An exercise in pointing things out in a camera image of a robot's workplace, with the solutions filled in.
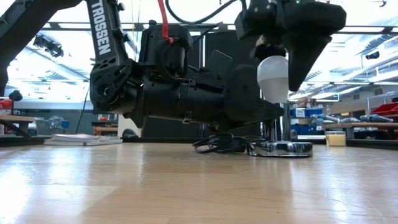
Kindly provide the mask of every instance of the red cable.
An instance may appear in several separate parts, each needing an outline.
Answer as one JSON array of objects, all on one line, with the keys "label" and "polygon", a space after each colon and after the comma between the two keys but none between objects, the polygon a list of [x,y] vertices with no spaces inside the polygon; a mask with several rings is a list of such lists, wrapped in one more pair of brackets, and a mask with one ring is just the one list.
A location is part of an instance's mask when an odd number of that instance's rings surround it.
[{"label": "red cable", "polygon": [[163,0],[157,0],[159,3],[160,13],[162,15],[162,35],[163,38],[166,38],[170,41],[170,45],[173,44],[173,38],[169,37],[169,22],[167,20],[166,8],[164,7]]}]

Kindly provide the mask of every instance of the ceiling beam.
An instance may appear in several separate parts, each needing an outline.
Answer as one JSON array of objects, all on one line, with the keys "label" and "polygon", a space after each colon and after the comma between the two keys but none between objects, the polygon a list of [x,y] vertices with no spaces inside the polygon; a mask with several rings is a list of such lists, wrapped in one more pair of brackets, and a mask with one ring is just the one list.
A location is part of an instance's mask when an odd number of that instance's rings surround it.
[{"label": "ceiling beam", "polygon": [[[192,32],[204,31],[215,24],[199,24],[199,25],[184,25]],[[121,26],[124,31],[132,31],[132,24],[129,22],[122,22]],[[134,31],[143,31],[149,27],[149,23],[134,23]],[[89,22],[49,22],[42,30],[49,31],[91,31]],[[227,30],[235,30],[234,24],[222,24],[218,28],[213,29],[214,32],[223,32]],[[337,34],[352,34],[352,35],[379,35],[379,34],[398,34],[397,26],[346,26]]]},{"label": "ceiling beam", "polygon": [[18,66],[38,66],[38,65],[43,65],[46,69],[51,70],[53,72],[57,72],[61,76],[71,79],[71,80],[76,80],[76,79],[84,79],[87,80],[88,77],[85,77],[82,74],[79,74],[73,70],[70,70],[64,65],[57,64],[53,61],[51,61],[49,58],[38,54],[36,50],[33,50],[29,47],[25,47],[22,52],[22,57],[17,57],[20,58],[20,62],[22,65]]}]

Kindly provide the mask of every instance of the yellow cup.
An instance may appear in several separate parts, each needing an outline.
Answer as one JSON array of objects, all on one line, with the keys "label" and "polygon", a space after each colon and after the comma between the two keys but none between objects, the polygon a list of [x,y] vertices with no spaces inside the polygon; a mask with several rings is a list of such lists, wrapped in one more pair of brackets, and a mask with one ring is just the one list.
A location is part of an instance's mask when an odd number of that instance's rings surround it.
[{"label": "yellow cup", "polygon": [[346,132],[345,131],[327,131],[326,146],[346,146]]}]

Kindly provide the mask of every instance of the ceiling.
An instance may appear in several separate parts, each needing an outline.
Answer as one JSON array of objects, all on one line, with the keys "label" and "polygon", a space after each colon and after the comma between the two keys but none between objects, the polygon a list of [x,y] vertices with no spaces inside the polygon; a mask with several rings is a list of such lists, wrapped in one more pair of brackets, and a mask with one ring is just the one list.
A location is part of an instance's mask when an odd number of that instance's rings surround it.
[{"label": "ceiling", "polygon": [[[13,2],[13,0],[1,0],[0,14]],[[156,0],[119,0],[119,2],[124,3],[126,7],[126,10],[120,13],[125,30],[131,30],[132,25],[129,24],[132,21],[147,23],[150,19],[162,20]],[[384,7],[380,7],[382,1],[377,0],[331,0],[330,2],[340,4],[346,9],[348,26],[398,26],[396,14],[398,1],[387,0]],[[197,0],[189,3],[170,0],[170,5],[181,18],[194,21],[218,8],[220,0]],[[207,23],[214,24],[223,21],[225,24],[233,24],[240,10],[240,2],[235,2]],[[168,15],[168,19],[170,23],[177,22],[170,15]],[[72,22],[89,22],[86,2],[83,1],[71,9],[58,11],[49,22],[64,22],[66,24],[62,25],[63,28],[86,25],[72,24]],[[376,28],[354,27],[350,29],[362,31],[362,29]],[[129,31],[127,33],[137,45],[137,49],[133,49],[126,44],[127,52],[131,58],[137,60],[141,32]],[[10,79],[8,89],[18,88],[24,96],[33,98],[83,100],[88,91],[88,83],[85,80],[89,79],[93,63],[90,59],[95,57],[91,32],[88,29],[72,31],[71,29],[51,30],[47,28],[40,31],[40,34],[62,44],[65,56],[54,60],[47,52],[33,46],[32,40],[8,68]],[[366,60],[364,58],[366,54],[375,51],[380,53],[378,59]],[[398,38],[395,35],[336,34],[313,66],[306,83],[302,85],[298,93],[292,93],[292,96],[297,97],[309,93],[309,96],[319,93],[325,93],[326,96],[353,87],[352,85],[331,85],[329,82],[391,81],[398,76],[396,68],[398,68]]]}]

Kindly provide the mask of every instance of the white label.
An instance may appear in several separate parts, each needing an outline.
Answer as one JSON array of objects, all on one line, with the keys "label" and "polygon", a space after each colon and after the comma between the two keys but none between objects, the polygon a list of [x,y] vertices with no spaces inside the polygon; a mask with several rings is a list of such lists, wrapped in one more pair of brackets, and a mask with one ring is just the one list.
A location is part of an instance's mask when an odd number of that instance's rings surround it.
[{"label": "white label", "polygon": [[100,55],[103,55],[111,51],[108,30],[106,29],[103,0],[99,0],[98,3],[92,4],[91,8],[93,9],[95,36],[98,45],[97,50]]},{"label": "white label", "polygon": [[305,110],[296,110],[296,118],[305,118]]}]

